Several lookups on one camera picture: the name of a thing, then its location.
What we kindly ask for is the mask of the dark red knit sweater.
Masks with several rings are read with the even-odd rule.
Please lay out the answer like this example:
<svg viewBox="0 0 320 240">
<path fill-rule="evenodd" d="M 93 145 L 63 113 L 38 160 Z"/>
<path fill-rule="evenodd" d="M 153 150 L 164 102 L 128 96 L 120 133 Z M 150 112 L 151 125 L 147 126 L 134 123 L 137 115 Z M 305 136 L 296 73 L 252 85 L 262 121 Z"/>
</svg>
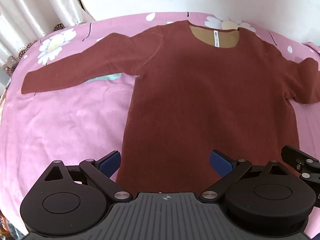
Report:
<svg viewBox="0 0 320 240">
<path fill-rule="evenodd" d="M 133 37 L 112 33 L 86 50 L 29 72 L 22 94 L 80 85 L 110 74 L 135 77 L 117 183 L 131 193 L 197 192 L 219 175 L 209 155 L 219 150 L 257 165 L 298 147 L 291 100 L 319 102 L 318 63 L 285 59 L 250 30 L 215 47 L 213 30 L 188 21 Z"/>
</svg>

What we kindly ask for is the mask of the pink floral bed sheet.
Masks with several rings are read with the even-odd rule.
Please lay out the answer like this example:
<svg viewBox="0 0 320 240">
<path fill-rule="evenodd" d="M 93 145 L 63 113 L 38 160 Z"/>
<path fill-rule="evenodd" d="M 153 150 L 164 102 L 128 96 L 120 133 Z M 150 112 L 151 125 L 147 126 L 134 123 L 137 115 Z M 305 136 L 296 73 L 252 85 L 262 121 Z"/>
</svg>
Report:
<svg viewBox="0 0 320 240">
<path fill-rule="evenodd" d="M 1 106 L 1 211 L 22 234 L 28 232 L 20 216 L 21 202 L 52 161 L 77 165 L 121 149 L 135 81 L 114 74 L 67 90 L 23 95 L 25 75 L 81 52 L 110 33 L 133 36 L 183 20 L 222 27 L 220 19 L 198 12 L 138 14 L 55 31 L 26 51 Z"/>
</svg>

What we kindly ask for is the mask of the white patterned curtain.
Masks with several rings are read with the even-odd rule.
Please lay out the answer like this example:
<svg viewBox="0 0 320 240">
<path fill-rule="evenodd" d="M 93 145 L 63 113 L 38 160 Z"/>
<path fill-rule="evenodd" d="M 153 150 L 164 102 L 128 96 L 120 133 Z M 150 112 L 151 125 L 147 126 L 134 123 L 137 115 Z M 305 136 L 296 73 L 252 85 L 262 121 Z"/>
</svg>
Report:
<svg viewBox="0 0 320 240">
<path fill-rule="evenodd" d="M 93 20 L 80 0 L 1 0 L 1 69 L 11 76 L 36 41 Z"/>
</svg>

